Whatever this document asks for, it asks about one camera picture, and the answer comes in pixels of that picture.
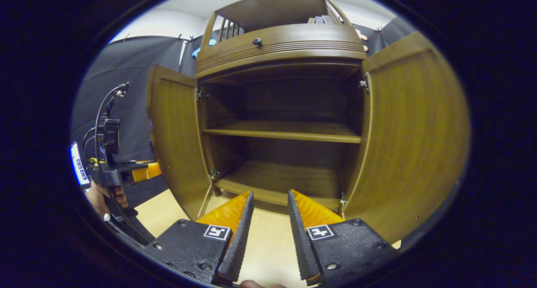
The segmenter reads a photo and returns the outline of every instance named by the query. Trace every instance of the label sticker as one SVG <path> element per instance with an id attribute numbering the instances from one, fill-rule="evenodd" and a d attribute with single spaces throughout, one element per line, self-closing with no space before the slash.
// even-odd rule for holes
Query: label sticker
<path id="1" fill-rule="evenodd" d="M 321 238 L 329 238 L 334 236 L 328 225 L 319 225 L 308 228 L 308 234 L 311 240 L 319 240 Z"/>
<path id="2" fill-rule="evenodd" d="M 217 240 L 226 240 L 230 228 L 216 225 L 209 225 L 203 236 L 208 238 L 216 238 Z"/>
<path id="3" fill-rule="evenodd" d="M 73 168 L 75 170 L 78 183 L 80 185 L 89 184 L 90 181 L 86 177 L 86 172 L 82 168 L 82 162 L 80 161 L 80 153 L 78 152 L 78 146 L 76 142 L 71 145 L 71 160 L 73 161 Z"/>

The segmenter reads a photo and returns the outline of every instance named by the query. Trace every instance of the door hinge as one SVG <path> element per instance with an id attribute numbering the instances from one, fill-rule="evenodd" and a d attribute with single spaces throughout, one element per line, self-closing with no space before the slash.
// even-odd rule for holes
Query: door hinge
<path id="1" fill-rule="evenodd" d="M 209 94 L 205 93 L 201 89 L 196 88 L 196 101 L 201 102 L 205 97 L 209 97 Z"/>
<path id="2" fill-rule="evenodd" d="M 341 211 L 347 206 L 347 203 L 349 201 L 345 200 L 345 194 L 341 193 L 341 199 L 339 200 L 339 203 L 341 204 Z"/>
<path id="3" fill-rule="evenodd" d="M 220 175 L 220 172 L 217 170 L 211 170 L 209 173 L 209 179 L 211 179 L 211 182 L 215 181 L 216 178 Z"/>
<path id="4" fill-rule="evenodd" d="M 369 87 L 370 87 L 369 73 L 366 73 L 366 81 L 360 80 L 360 83 L 359 83 L 358 87 L 365 87 L 366 92 L 369 94 Z"/>

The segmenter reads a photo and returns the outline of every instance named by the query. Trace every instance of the orange part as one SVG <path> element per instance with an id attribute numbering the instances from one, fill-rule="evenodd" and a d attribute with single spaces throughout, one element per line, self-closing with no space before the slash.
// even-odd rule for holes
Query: orange part
<path id="1" fill-rule="evenodd" d="M 158 162 L 149 163 L 147 164 L 146 168 L 134 169 L 132 171 L 133 180 L 135 182 L 149 180 L 157 175 L 160 175 L 161 173 L 162 171 Z"/>
<path id="2" fill-rule="evenodd" d="M 244 206 L 246 205 L 246 200 L 248 200 L 249 194 L 250 191 L 247 191 L 244 194 L 234 197 L 233 199 L 222 204 L 220 207 L 215 208 L 210 213 L 199 218 L 196 222 L 231 228 L 233 231 L 232 239 L 229 242 L 231 245 L 235 233 L 237 232 L 240 218 L 242 217 Z"/>
<path id="3" fill-rule="evenodd" d="M 295 202 L 299 208 L 304 230 L 308 227 L 335 224 L 345 221 L 342 217 L 330 211 L 328 208 L 311 200 L 296 190 L 292 190 Z"/>

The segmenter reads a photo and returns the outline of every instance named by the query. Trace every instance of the book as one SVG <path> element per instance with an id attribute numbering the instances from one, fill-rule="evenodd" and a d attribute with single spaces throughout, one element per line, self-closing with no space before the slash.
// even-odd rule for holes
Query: book
<path id="1" fill-rule="evenodd" d="M 332 19 L 330 18 L 330 16 L 323 15 L 322 18 L 323 18 L 325 24 L 334 24 L 334 22 L 332 22 Z"/>

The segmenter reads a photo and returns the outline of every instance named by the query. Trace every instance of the open cabinet door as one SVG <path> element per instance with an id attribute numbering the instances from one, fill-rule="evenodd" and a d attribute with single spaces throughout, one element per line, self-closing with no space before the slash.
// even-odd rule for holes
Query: open cabinet door
<path id="1" fill-rule="evenodd" d="M 201 151 L 196 80 L 159 65 L 152 66 L 147 112 L 156 160 L 169 190 L 195 221 L 211 186 Z"/>
<path id="2" fill-rule="evenodd" d="M 343 212 L 394 243 L 423 223 L 458 180 L 469 148 L 468 106 L 447 61 L 418 32 L 364 60 L 362 71 L 370 89 L 365 146 Z"/>

